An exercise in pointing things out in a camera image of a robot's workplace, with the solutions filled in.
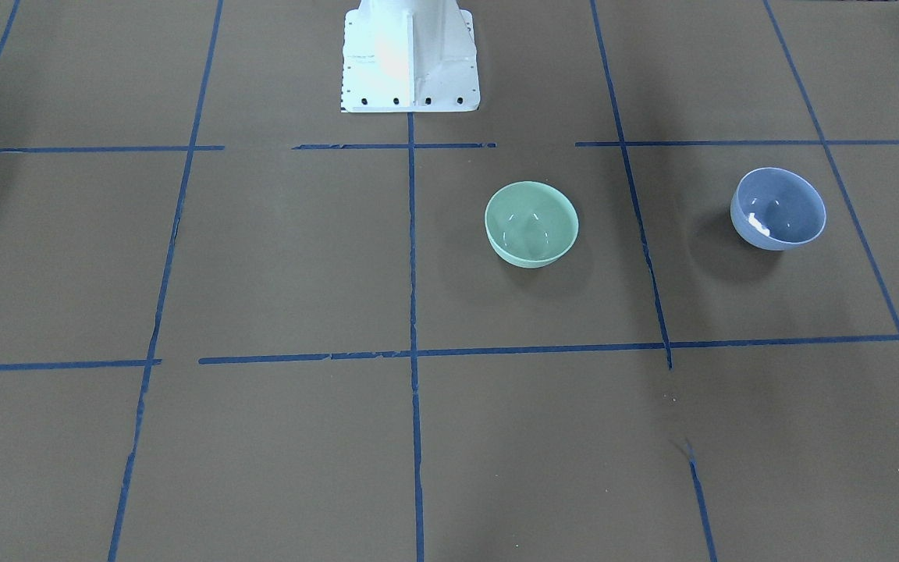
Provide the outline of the blue bowl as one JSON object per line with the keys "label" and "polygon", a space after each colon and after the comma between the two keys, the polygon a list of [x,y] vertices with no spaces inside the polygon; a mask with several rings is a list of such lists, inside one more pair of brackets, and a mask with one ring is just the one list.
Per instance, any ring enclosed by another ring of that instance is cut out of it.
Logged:
{"label": "blue bowl", "polygon": [[766,251],[787,251],[816,240],[827,224],[822,197],[809,181],[786,169],[746,173],[729,203],[737,234]]}

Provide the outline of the green bowl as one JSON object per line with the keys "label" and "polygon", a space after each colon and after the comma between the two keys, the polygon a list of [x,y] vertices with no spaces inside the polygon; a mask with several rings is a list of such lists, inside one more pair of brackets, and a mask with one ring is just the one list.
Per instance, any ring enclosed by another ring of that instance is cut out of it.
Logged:
{"label": "green bowl", "polygon": [[570,199],[553,186],[531,180],[498,189],[486,203],[484,225],[496,256],[522,269],[556,262],[579,235]]}

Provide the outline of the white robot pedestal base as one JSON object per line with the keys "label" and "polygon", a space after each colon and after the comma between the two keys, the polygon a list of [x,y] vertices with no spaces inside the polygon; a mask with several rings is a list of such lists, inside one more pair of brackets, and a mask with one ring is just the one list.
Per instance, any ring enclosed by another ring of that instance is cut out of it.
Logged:
{"label": "white robot pedestal base", "polygon": [[474,18],[457,1],[361,1],[343,19],[340,111],[473,112]]}

